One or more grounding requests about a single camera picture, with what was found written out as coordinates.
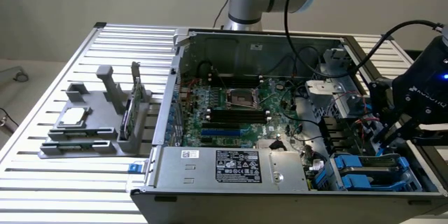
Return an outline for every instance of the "warning label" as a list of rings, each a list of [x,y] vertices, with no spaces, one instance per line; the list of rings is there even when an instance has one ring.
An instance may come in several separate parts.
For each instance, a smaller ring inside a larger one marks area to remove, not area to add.
[[[216,151],[216,181],[261,183],[258,152]]]

